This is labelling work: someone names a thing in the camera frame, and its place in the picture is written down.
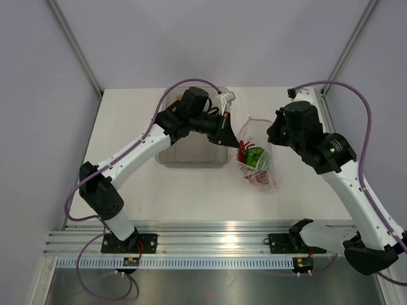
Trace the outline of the green toy scallion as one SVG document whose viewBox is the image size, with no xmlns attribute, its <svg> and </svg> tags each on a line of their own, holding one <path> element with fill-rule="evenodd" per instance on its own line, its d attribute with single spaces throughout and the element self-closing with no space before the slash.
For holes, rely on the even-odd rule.
<svg viewBox="0 0 407 305">
<path fill-rule="evenodd" d="M 265 150 L 262 157 L 259 159 L 256 169 L 267 170 L 269 168 L 269 155 Z"/>
</svg>

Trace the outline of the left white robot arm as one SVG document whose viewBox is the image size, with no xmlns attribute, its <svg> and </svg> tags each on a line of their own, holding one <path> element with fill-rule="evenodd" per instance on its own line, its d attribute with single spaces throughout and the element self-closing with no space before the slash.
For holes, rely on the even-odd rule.
<svg viewBox="0 0 407 305">
<path fill-rule="evenodd" d="M 138 232 L 124 211 L 119 189 L 124 182 L 154 155 L 187 137 L 191 132 L 206 135 L 212 144 L 237 148 L 232 130 L 230 104 L 232 91 L 218 92 L 217 111 L 205 106 L 212 102 L 198 87 L 188 88 L 181 99 L 164 110 L 157 110 L 147 130 L 122 150 L 97 165 L 86 162 L 79 170 L 79 195 L 109 231 L 104 236 L 108 253 L 141 253 L 146 237 Z"/>
</svg>

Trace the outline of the clear zip top bag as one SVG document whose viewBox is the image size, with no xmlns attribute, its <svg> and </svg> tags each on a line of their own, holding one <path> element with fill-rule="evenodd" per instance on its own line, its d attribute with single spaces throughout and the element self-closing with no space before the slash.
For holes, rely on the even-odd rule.
<svg viewBox="0 0 407 305">
<path fill-rule="evenodd" d="M 279 187 L 274 153 L 266 130 L 272 122 L 248 115 L 238 132 L 236 162 L 242 177 L 250 184 L 266 189 Z"/>
</svg>

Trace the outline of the green toy bell pepper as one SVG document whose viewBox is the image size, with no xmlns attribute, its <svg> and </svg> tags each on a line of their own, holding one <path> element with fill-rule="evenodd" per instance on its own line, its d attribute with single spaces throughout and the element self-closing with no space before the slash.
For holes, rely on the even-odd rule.
<svg viewBox="0 0 407 305">
<path fill-rule="evenodd" d="M 264 153 L 264 149 L 262 147 L 251 147 L 243 152 L 244 156 L 244 163 L 247 166 L 256 168 L 259 159 L 262 157 Z"/>
</svg>

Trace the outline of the red toy lobster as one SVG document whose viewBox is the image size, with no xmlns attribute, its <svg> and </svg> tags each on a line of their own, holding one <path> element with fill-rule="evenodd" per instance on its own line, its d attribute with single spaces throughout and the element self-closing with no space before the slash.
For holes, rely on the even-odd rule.
<svg viewBox="0 0 407 305">
<path fill-rule="evenodd" d="M 251 147 L 260 147 L 256 146 L 255 143 L 251 141 L 244 142 L 243 140 L 239 141 L 239 148 L 236 153 L 236 160 L 238 167 L 243 174 L 243 177 L 246 181 L 254 186 L 264 186 L 264 187 L 273 187 L 278 188 L 278 183 L 273 178 L 274 169 L 272 168 L 272 154 L 268 152 L 269 155 L 269 168 L 267 170 L 258 170 L 256 168 L 247 166 L 244 163 L 243 152 Z"/>
</svg>

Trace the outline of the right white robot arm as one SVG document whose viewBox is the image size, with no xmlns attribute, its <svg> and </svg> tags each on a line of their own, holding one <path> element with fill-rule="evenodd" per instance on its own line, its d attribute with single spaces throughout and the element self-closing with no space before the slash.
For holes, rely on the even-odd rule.
<svg viewBox="0 0 407 305">
<path fill-rule="evenodd" d="M 289 246 L 297 252 L 317 247 L 343 254 L 362 275 L 387 269 L 398 260 L 406 246 L 406 231 L 391 219 L 380 203 L 372 204 L 372 195 L 357 177 L 359 163 L 349 142 L 339 133 L 327 133 L 319 121 L 316 106 L 296 101 L 276 110 L 276 120 L 266 131 L 268 142 L 290 147 L 302 162 L 337 194 L 356 225 L 355 230 L 341 230 L 303 219 L 289 229 Z"/>
</svg>

